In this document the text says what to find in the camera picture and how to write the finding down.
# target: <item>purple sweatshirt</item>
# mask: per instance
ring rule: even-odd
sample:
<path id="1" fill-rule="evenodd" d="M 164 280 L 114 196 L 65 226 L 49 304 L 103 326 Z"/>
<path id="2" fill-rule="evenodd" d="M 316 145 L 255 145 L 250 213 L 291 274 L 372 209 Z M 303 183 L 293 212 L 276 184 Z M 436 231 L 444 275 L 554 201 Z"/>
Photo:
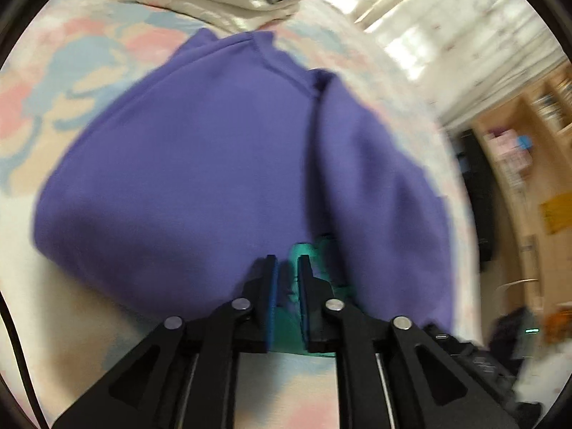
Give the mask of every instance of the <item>purple sweatshirt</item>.
<path id="1" fill-rule="evenodd" d="M 207 315 L 268 254 L 333 233 L 359 305 L 450 329 L 448 219 L 340 79 L 272 34 L 200 30 L 96 118 L 49 178 L 34 239 L 144 314 Z"/>

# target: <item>bed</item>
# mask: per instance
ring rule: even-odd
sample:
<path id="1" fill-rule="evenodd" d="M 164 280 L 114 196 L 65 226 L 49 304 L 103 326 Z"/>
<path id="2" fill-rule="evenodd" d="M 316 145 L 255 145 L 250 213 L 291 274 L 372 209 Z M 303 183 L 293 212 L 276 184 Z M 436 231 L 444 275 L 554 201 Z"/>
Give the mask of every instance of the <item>bed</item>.
<path id="1" fill-rule="evenodd" d="M 51 0 L 0 73 L 0 289 L 49 423 L 154 324 L 65 275 L 35 251 L 31 222 L 38 191 L 102 108 L 205 26 L 139 4 Z M 338 72 L 444 196 L 455 272 L 454 332 L 480 341 L 473 217 L 431 106 L 372 39 L 323 0 L 304 0 L 294 17 L 267 30 L 302 65 Z M 33 418 L 1 329 L 0 374 Z M 236 428 L 337 425 L 333 359 L 271 353 L 241 361 Z"/>

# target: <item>teal cloth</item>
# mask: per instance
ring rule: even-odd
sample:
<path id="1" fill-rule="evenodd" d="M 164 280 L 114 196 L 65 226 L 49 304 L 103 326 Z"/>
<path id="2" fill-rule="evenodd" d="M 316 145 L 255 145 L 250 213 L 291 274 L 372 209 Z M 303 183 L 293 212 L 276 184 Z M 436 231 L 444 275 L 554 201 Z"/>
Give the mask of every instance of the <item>teal cloth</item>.
<path id="1" fill-rule="evenodd" d="M 301 330 L 301 314 L 300 314 L 300 292 L 298 290 L 298 258 L 302 255 L 310 257 L 310 263 L 314 271 L 314 276 L 328 281 L 334 290 L 334 296 L 344 301 L 353 301 L 353 291 L 348 285 L 335 285 L 327 272 L 325 260 L 322 253 L 329 243 L 334 243 L 332 239 L 323 237 L 316 242 L 299 243 L 292 247 L 290 251 L 289 262 L 293 272 L 291 292 L 288 298 L 293 308 L 284 308 L 278 306 L 274 313 L 274 343 L 272 351 L 290 353 L 296 355 L 318 355 L 318 356 L 334 356 L 334 354 L 309 354 L 304 349 L 304 340 L 302 339 Z"/>

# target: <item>wooden cabinet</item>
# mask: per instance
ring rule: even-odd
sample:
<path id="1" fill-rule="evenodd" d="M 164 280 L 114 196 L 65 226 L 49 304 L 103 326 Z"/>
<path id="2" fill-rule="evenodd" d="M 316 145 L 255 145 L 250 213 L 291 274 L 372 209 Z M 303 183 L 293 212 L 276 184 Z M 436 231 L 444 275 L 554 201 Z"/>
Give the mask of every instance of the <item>wooden cabinet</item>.
<path id="1" fill-rule="evenodd" d="M 499 184 L 518 246 L 519 270 L 509 281 L 538 279 L 539 282 L 522 284 L 517 291 L 521 293 L 520 304 L 544 314 L 555 312 L 558 304 L 572 302 L 572 229 L 548 233 L 539 207 L 550 198 L 572 192 L 572 95 L 568 97 L 567 92 L 559 89 L 568 78 L 572 80 L 572 67 L 567 62 L 473 121 L 473 130 Z M 537 100 L 547 94 L 560 108 L 558 127 L 543 119 L 539 110 Z M 521 187 L 511 184 L 485 138 L 495 127 L 513 128 L 532 141 L 533 163 Z"/>

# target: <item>yellow sign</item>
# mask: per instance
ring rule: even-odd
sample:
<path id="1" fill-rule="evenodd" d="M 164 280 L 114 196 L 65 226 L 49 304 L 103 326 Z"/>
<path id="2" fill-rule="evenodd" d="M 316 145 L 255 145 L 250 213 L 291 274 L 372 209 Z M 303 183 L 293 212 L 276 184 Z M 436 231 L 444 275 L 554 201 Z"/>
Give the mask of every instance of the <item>yellow sign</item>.
<path id="1" fill-rule="evenodd" d="M 563 193 L 540 205 L 548 234 L 572 227 L 572 192 Z"/>

